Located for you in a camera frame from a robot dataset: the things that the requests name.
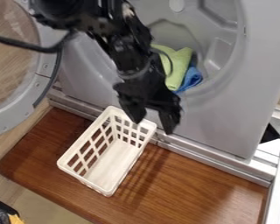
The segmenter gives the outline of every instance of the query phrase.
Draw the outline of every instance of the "washing machine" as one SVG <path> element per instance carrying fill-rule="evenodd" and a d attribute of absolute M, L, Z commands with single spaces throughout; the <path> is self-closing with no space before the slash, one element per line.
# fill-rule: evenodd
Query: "washing machine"
<path fill-rule="evenodd" d="M 203 82 L 180 95 L 174 136 L 251 158 L 280 96 L 280 0 L 131 0 L 154 43 L 198 54 Z M 59 74 L 65 95 L 119 107 L 116 67 L 81 34 Z M 147 118 L 162 129 L 158 114 Z"/>
<path fill-rule="evenodd" d="M 0 1 L 4 15 L 0 24 L 8 24 L 15 37 L 49 46 L 65 35 L 36 23 L 28 15 L 28 1 L 16 0 L 15 6 L 11 2 Z M 197 87 L 180 94 L 182 119 L 172 135 L 162 131 L 158 113 L 148 111 L 146 118 L 159 127 L 155 143 L 220 169 L 228 166 L 246 179 L 265 179 L 268 185 L 278 158 L 273 167 L 253 157 L 280 96 L 280 0 L 130 2 L 150 27 L 153 42 L 175 50 L 192 48 L 203 75 Z M 15 11 L 22 11 L 26 24 Z M 54 106 L 93 119 L 109 105 L 119 107 L 113 90 L 120 81 L 115 64 L 86 34 L 68 43 L 62 57 L 60 53 L 27 57 L 31 63 L 20 79 L 4 77 L 10 73 L 0 70 L 0 85 L 10 83 L 0 86 L 0 134 L 33 113 L 57 76 L 49 94 Z M 17 64 L 17 58 L 8 63 Z"/>

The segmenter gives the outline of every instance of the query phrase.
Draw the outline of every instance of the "washing machine door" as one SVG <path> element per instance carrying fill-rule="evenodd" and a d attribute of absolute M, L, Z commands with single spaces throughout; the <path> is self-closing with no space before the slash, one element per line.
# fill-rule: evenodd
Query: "washing machine door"
<path fill-rule="evenodd" d="M 130 0 L 157 44 L 191 47 L 204 81 L 180 95 L 176 137 L 251 158 L 280 96 L 280 0 Z M 63 91 L 119 106 L 114 63 L 86 35 L 68 46 Z M 147 118 L 158 124 L 158 114 Z"/>
<path fill-rule="evenodd" d="M 49 46 L 60 39 L 27 14 L 27 1 L 0 0 L 0 35 Z M 60 55 L 0 44 L 0 134 L 31 115 L 56 76 Z"/>

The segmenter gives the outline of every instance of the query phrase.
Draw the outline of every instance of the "wooden platform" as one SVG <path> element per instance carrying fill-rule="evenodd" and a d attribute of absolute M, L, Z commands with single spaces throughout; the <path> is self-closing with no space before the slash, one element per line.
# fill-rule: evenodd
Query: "wooden platform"
<path fill-rule="evenodd" d="M 149 144 L 111 198 L 56 165 L 90 121 L 54 108 L 0 162 L 0 172 L 94 223 L 254 224 L 267 189 Z"/>

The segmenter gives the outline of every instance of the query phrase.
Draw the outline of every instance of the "black cable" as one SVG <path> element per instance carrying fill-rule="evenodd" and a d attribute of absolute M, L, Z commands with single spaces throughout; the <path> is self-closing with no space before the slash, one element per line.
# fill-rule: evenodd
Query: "black cable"
<path fill-rule="evenodd" d="M 31 50 L 38 53 L 57 53 L 60 52 L 63 48 L 63 45 L 74 35 L 74 31 L 69 31 L 63 39 L 58 42 L 55 45 L 52 45 L 50 47 L 42 47 L 39 45 L 33 45 L 29 43 L 25 43 L 23 41 L 12 39 L 12 38 L 6 38 L 0 36 L 0 43 L 7 45 L 7 46 L 15 46 L 19 48 L 24 48 L 27 50 Z"/>
<path fill-rule="evenodd" d="M 34 108 L 36 108 L 41 103 L 41 101 L 46 97 L 46 94 L 51 89 L 51 86 L 57 79 L 58 71 L 60 68 L 61 60 L 62 60 L 62 51 L 63 50 L 61 49 L 61 51 L 57 52 L 57 59 L 56 59 L 55 66 L 52 71 L 52 76 L 51 76 L 48 84 L 46 85 L 45 90 L 42 92 L 42 94 L 39 96 L 39 98 L 33 103 Z"/>

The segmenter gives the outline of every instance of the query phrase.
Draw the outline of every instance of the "white laundry basket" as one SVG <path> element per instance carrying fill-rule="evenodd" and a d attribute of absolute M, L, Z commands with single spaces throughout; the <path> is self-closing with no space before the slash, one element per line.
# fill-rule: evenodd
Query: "white laundry basket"
<path fill-rule="evenodd" d="M 108 107 L 58 160 L 58 167 L 82 184 L 109 197 L 114 194 L 157 129 L 154 122 L 134 124 Z"/>

